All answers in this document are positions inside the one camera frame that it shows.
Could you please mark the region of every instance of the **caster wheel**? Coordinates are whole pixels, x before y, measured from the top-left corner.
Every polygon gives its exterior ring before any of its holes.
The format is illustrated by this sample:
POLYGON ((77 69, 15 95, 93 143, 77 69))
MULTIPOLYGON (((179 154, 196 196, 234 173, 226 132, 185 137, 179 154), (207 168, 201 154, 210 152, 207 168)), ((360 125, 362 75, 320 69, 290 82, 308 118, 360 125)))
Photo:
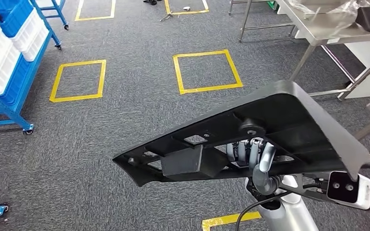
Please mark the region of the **caster wheel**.
POLYGON ((30 135, 32 133, 33 133, 33 130, 23 131, 23 134, 25 134, 25 135, 30 135))
POLYGON ((2 203, 2 204, 0 204, 0 206, 4 206, 5 207, 4 210, 3 210, 4 213, 6 213, 6 212, 9 211, 9 205, 7 203, 2 203))

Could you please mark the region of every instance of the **blue plastic bin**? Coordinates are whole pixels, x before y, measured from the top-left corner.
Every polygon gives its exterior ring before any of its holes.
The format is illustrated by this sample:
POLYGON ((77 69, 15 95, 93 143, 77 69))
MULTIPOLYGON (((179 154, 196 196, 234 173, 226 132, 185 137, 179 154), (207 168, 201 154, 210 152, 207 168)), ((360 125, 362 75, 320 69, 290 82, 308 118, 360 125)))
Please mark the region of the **blue plastic bin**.
POLYGON ((6 105, 13 105, 16 102, 30 64, 30 62, 25 60, 23 55, 19 56, 8 85, 3 94, 0 95, 0 100, 2 100, 6 105))
POLYGON ((33 10, 29 0, 0 1, 0 26, 4 34, 13 38, 33 10))

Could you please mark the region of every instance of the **black plastic tray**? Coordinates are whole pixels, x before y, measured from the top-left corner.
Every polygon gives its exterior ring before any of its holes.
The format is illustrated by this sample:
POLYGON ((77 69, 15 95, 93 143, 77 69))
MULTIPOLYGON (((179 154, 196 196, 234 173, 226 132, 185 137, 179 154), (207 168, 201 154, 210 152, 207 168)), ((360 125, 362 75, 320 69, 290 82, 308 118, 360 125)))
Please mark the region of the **black plastic tray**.
MULTIPOLYGON (((279 81, 258 89, 115 155, 113 161, 139 186, 151 181, 249 177, 251 170, 230 162, 214 176, 200 174, 182 178, 164 176, 160 167, 149 164, 184 149, 194 150, 202 145, 203 150, 212 153, 216 146, 257 136, 275 145, 278 148, 276 155, 287 155, 294 159, 274 163, 270 175, 346 170, 356 180, 361 167, 370 167, 368 150, 297 84, 290 81, 279 81), (248 134, 243 128, 246 121, 253 121, 257 126, 256 135, 248 134), (206 141, 193 144, 185 140, 194 135, 206 141)), ((170 163, 178 168, 185 164, 180 160, 170 160, 170 163)))

